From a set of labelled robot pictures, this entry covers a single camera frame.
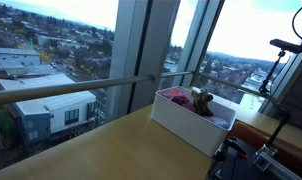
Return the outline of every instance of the white storage bin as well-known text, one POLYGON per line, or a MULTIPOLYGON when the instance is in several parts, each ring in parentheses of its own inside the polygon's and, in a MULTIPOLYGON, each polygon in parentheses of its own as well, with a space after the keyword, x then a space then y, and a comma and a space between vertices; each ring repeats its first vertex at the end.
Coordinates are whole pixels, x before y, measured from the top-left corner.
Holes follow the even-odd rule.
POLYGON ((226 120, 230 125, 228 129, 224 129, 160 95, 160 93, 169 92, 174 88, 184 91, 188 99, 193 102, 191 91, 183 87, 157 91, 151 118, 201 152, 212 157, 228 131, 231 130, 236 112, 220 105, 214 99, 209 102, 213 116, 226 120))

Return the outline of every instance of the city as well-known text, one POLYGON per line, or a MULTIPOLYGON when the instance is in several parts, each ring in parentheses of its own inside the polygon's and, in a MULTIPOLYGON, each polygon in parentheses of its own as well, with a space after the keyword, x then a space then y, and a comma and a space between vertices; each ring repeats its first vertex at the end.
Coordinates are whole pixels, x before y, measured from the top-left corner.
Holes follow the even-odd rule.
MULTIPOLYGON (((0 90, 107 79, 113 43, 106 28, 0 3, 0 90)), ((170 45, 164 72, 177 70, 182 51, 170 45)), ((199 73, 257 91, 272 64, 208 52, 199 73)), ((244 96, 201 76, 194 85, 238 104, 244 96)), ((0 169, 103 125, 106 97, 97 89, 0 106, 0 169)))

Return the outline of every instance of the sky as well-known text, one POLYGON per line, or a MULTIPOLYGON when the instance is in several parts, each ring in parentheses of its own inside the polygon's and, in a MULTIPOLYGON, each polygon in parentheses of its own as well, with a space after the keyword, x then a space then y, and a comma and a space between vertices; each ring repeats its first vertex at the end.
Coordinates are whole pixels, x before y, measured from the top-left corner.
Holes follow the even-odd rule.
MULTIPOLYGON (((15 8, 70 19, 114 30, 118 0, 0 0, 15 8)), ((181 0, 171 43, 184 46, 197 0, 181 0)), ((208 50, 239 57, 274 61, 279 49, 269 44, 278 38, 294 44, 291 20, 302 0, 226 0, 208 50)), ((302 12, 296 18, 302 35, 302 12)))

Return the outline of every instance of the white rooftop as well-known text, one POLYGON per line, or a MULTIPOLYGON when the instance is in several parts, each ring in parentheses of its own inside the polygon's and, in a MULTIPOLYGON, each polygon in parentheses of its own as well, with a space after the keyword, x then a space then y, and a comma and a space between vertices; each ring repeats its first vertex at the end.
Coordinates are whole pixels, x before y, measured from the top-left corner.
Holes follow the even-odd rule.
POLYGON ((22 55, 39 55, 32 49, 12 49, 12 48, 0 48, 0 54, 22 54, 22 55))
MULTIPOLYGON (((0 84, 6 90, 17 90, 72 83, 74 83, 74 81, 65 76, 64 74, 55 74, 39 78, 19 80, 0 79, 0 84)), ((46 108, 48 108, 49 110, 55 110, 93 98, 95 99, 96 97, 89 91, 82 91, 29 101, 22 101, 17 102, 16 104, 19 106, 19 108, 23 111, 24 114, 43 114, 48 113, 48 110, 46 108)))

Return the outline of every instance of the stuffed animal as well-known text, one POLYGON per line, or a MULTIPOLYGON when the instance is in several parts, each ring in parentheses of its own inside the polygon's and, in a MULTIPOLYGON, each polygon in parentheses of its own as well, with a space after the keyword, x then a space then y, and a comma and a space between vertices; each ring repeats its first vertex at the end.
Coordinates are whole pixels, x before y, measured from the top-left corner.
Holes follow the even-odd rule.
POLYGON ((213 113, 208 107, 208 102, 212 101, 213 96, 209 94, 206 89, 200 91, 192 90, 191 95, 194 98, 193 106, 196 114, 200 116, 213 116, 213 113))

